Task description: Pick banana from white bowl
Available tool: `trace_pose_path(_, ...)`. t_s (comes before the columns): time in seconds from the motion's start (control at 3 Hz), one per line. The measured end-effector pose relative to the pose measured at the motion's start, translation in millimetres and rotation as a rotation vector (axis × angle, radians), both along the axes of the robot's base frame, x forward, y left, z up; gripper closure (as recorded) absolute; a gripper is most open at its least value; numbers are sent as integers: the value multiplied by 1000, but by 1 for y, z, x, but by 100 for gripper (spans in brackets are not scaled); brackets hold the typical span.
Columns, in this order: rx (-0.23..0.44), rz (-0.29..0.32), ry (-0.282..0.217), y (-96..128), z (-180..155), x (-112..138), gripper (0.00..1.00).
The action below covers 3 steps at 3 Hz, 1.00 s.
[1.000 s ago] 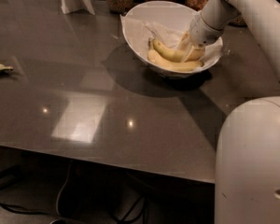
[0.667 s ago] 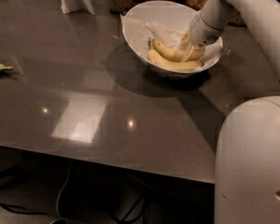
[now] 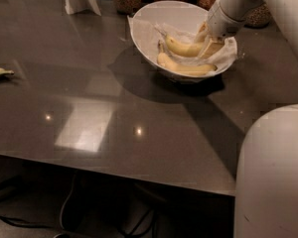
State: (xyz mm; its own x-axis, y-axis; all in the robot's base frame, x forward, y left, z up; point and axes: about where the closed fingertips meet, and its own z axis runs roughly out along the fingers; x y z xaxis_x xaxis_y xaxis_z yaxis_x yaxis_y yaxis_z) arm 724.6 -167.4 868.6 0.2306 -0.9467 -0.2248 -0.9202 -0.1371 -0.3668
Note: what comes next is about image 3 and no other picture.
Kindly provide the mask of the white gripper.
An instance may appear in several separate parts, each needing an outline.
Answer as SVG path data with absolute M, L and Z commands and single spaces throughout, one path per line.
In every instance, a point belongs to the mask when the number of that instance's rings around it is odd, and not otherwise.
M 224 46 L 223 39 L 235 36 L 244 25 L 246 11 L 245 2 L 216 0 L 194 38 L 195 43 L 203 43 L 199 58 L 208 59 Z

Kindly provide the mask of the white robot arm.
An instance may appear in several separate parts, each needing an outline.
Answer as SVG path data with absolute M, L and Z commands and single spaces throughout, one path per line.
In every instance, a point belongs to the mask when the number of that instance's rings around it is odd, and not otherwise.
M 298 59 L 298 0 L 218 0 L 208 33 L 217 40 L 234 36 L 246 13 L 261 4 Z M 298 238 L 298 104 L 261 116 L 243 140 L 233 238 Z

